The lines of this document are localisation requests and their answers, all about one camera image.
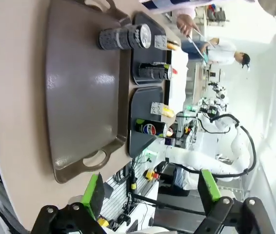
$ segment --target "workbench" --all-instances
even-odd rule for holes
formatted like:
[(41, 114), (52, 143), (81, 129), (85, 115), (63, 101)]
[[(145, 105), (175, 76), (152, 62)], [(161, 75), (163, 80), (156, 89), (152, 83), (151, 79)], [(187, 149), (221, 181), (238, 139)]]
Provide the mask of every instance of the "workbench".
[[(152, 15), (138, 0), (115, 4), (131, 18), (136, 11), (145, 12), (170, 40), (180, 43), (163, 24), (163, 16)], [(93, 173), (82, 173), (65, 184), (54, 179), (45, 109), (48, 6), (48, 0), (0, 1), (0, 174), (14, 211), (28, 230), (41, 207), (52, 204), (61, 209), (69, 198), (82, 195)], [(130, 81), (130, 96), (135, 88)], [(104, 181), (131, 160), (126, 147), (112, 153), (100, 170)]]

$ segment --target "screw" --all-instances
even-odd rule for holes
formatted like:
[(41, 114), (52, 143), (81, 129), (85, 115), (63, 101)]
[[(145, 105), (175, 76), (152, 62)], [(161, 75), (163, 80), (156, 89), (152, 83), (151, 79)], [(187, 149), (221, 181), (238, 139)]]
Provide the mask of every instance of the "screw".
[(229, 204), (230, 203), (230, 200), (225, 198), (223, 201), (222, 201), (224, 204)]

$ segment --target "red object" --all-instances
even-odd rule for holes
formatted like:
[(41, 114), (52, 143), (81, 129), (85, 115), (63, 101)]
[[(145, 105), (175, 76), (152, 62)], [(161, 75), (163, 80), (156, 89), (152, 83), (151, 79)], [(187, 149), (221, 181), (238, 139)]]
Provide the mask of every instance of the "red object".
[(154, 173), (152, 176), (154, 179), (158, 179), (158, 173)]

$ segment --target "blue jeans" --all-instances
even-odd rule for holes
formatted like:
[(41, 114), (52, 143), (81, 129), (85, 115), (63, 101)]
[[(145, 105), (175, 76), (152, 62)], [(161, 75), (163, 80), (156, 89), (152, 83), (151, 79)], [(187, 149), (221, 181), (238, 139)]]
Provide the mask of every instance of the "blue jeans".
[[(198, 49), (200, 50), (203, 45), (206, 43), (205, 41), (197, 40), (193, 41)], [(202, 59), (201, 55), (198, 53), (197, 49), (193, 45), (193, 43), (190, 43), (188, 41), (185, 41), (181, 44), (181, 49), (188, 54), (189, 60), (197, 60)]]

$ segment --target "brown serving tray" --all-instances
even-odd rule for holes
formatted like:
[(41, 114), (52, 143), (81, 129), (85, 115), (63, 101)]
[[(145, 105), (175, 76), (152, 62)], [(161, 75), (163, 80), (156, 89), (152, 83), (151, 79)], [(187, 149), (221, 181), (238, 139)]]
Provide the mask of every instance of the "brown serving tray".
[[(56, 181), (96, 171), (127, 139), (130, 51), (100, 50), (102, 29), (131, 24), (112, 0), (101, 12), (82, 0), (51, 0), (47, 26), (46, 102)], [(104, 160), (85, 158), (104, 151)]]

